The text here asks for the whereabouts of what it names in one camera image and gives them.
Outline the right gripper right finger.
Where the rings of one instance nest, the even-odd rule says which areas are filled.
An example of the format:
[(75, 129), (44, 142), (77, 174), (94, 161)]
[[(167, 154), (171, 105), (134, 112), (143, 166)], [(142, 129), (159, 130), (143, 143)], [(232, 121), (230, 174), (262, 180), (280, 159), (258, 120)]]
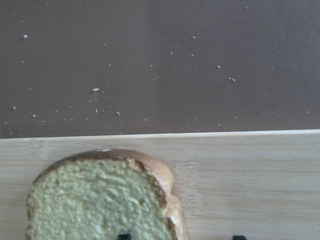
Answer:
[(246, 240), (244, 235), (233, 235), (232, 240)]

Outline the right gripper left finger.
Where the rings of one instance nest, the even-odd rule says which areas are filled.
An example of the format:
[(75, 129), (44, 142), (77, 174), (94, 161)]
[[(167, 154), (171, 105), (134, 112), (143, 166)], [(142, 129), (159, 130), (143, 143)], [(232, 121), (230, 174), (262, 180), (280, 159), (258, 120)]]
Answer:
[(117, 240), (131, 240), (131, 235), (129, 233), (119, 234)]

